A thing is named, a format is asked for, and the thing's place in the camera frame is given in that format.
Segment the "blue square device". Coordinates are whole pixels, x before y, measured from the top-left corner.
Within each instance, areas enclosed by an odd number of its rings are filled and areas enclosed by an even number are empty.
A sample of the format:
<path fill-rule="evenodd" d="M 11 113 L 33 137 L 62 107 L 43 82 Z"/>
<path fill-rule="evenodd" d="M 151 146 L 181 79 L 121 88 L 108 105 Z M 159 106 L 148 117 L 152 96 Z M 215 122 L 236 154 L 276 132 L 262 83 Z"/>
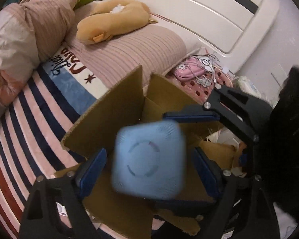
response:
<path fill-rule="evenodd" d="M 184 187 L 185 171 L 186 140 L 177 122 L 161 120 L 118 131 L 111 173 L 115 191 L 172 200 Z"/>

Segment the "pink pouch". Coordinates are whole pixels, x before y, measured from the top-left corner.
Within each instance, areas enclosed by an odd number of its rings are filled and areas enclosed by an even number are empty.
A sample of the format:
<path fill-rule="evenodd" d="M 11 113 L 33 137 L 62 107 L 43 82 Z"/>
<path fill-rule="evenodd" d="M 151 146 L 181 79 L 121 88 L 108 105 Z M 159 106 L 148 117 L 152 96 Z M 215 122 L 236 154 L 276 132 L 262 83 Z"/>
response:
<path fill-rule="evenodd" d="M 178 64 L 172 73 L 179 81 L 189 81 L 203 75 L 205 73 L 205 65 L 198 57 L 190 56 Z"/>

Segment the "striped plush blanket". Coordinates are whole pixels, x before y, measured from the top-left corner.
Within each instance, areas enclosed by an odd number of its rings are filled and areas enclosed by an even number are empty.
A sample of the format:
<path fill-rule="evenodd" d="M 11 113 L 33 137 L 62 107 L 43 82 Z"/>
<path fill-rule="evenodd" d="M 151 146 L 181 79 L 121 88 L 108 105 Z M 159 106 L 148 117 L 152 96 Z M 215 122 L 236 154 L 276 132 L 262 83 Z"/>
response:
<path fill-rule="evenodd" d="M 17 238 L 35 179 L 83 157 L 61 147 L 78 118 L 107 91 L 66 45 L 40 65 L 0 120 L 0 225 Z"/>

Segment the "brown cardboard box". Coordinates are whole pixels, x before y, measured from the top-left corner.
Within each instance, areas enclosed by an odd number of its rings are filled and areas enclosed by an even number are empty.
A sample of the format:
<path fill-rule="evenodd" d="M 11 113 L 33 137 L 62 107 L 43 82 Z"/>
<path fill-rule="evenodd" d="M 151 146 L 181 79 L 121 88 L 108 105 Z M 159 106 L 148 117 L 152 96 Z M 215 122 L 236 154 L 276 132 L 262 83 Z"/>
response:
<path fill-rule="evenodd" d="M 204 217 L 202 204 L 213 202 L 192 161 L 203 149 L 222 169 L 235 165 L 233 145 L 206 137 L 221 123 L 178 124 L 163 120 L 197 101 L 169 79 L 153 74 L 143 86 L 136 68 L 97 100 L 63 137 L 65 149 L 89 158 L 107 152 L 106 166 L 83 204 L 115 238 L 150 238 L 160 219 L 172 230 L 167 238 L 194 237 Z"/>

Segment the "pink ribbed pillow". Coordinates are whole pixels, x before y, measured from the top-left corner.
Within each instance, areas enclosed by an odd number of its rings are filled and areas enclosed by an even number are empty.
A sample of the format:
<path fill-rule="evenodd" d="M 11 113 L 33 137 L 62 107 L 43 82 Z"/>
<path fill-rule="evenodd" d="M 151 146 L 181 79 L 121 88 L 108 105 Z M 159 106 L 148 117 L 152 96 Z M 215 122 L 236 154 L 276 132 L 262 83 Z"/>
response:
<path fill-rule="evenodd" d="M 74 24 L 64 42 L 107 88 L 121 81 L 139 65 L 143 67 L 143 85 L 146 86 L 152 72 L 165 75 L 187 55 L 183 40 L 157 24 L 98 44 L 82 44 L 76 38 L 77 24 L 90 14 L 93 7 L 94 3 L 90 3 L 75 10 Z"/>

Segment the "white bed headboard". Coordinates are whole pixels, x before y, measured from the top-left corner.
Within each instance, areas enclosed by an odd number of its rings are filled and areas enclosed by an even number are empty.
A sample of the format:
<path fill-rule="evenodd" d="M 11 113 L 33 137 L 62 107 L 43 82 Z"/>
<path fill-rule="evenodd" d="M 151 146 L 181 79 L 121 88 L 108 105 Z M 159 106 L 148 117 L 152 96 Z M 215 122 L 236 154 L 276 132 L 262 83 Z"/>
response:
<path fill-rule="evenodd" d="M 273 25 L 279 0 L 138 0 L 192 32 L 238 72 Z"/>

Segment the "tan plush toy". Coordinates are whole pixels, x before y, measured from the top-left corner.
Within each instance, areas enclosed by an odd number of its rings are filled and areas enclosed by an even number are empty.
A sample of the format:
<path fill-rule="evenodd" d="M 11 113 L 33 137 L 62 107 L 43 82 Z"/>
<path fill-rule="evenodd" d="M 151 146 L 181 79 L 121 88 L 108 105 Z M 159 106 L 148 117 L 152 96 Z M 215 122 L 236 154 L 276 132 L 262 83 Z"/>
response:
<path fill-rule="evenodd" d="M 90 15 L 77 24 L 76 38 L 86 45 L 97 44 L 157 22 L 143 2 L 105 0 L 96 3 Z"/>

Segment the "pink grey rolled duvet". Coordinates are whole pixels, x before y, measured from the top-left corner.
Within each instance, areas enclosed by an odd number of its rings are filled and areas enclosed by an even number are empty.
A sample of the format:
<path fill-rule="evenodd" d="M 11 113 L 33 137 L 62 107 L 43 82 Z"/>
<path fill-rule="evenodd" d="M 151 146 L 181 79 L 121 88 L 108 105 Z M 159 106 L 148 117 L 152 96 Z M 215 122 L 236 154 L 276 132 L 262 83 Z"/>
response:
<path fill-rule="evenodd" d="M 0 118 L 74 22 L 79 0 L 24 0 L 0 12 Z"/>

